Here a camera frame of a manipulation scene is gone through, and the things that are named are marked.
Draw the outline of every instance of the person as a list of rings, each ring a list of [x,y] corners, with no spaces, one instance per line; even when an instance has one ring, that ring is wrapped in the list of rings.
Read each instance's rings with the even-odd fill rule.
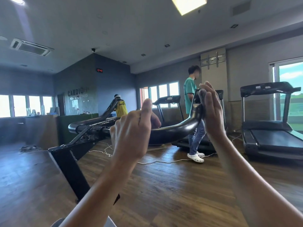
[[[188,69],[188,73],[189,73],[189,77],[185,80],[184,83],[186,114],[189,114],[191,110],[192,99],[194,98],[194,94],[197,89],[194,80],[199,78],[199,75],[201,73],[201,68],[198,65],[191,66]],[[194,160],[197,163],[204,162],[204,159],[202,159],[204,157],[204,154],[198,152],[198,147],[205,134],[206,131],[204,128],[204,122],[203,120],[201,120],[196,130],[192,134],[188,135],[189,153],[187,154],[187,157],[189,157],[190,159]]]
[[[114,109],[114,111],[117,113],[117,117],[122,117],[123,115],[127,115],[127,109],[125,105],[125,101],[121,99],[121,96],[118,94],[115,94],[115,99],[118,99],[118,103]]]
[[[303,226],[303,214],[269,185],[233,146],[224,131],[223,110],[210,83],[205,95],[205,128],[223,169],[231,179],[238,205],[250,227]],[[131,111],[110,128],[114,153],[89,192],[60,227],[104,226],[117,194],[137,162],[146,154],[151,128],[161,125],[146,99],[141,111]]]

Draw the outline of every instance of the treadmill belt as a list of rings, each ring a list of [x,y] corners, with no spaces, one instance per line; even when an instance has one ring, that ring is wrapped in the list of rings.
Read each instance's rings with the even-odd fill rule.
[[[303,141],[283,130],[251,130],[260,145],[303,147]]]

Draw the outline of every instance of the hand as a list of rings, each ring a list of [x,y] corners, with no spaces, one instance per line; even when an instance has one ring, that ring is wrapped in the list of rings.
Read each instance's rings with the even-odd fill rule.
[[[110,128],[113,158],[136,163],[146,154],[151,128],[160,126],[159,118],[152,112],[152,101],[146,99],[141,110],[123,115]]]
[[[205,89],[207,92],[204,98],[206,107],[204,122],[207,136],[210,138],[210,140],[221,139],[225,136],[225,129],[223,110],[218,94],[208,81],[206,81],[204,84],[200,84],[200,87]]]

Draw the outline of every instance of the dark hair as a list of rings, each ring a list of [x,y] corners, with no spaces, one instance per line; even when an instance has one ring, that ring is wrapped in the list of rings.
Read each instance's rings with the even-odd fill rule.
[[[193,66],[189,67],[188,74],[192,74],[195,71],[199,71],[199,73],[201,73],[201,68],[198,65],[193,65]]]

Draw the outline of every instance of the sliding glass door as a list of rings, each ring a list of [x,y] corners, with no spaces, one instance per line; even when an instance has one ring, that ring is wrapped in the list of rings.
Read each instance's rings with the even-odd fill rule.
[[[300,92],[291,95],[288,123],[303,133],[303,59],[278,62],[273,67],[274,82],[286,81],[293,87],[302,87]],[[274,95],[274,114],[276,120],[282,120],[285,94]]]

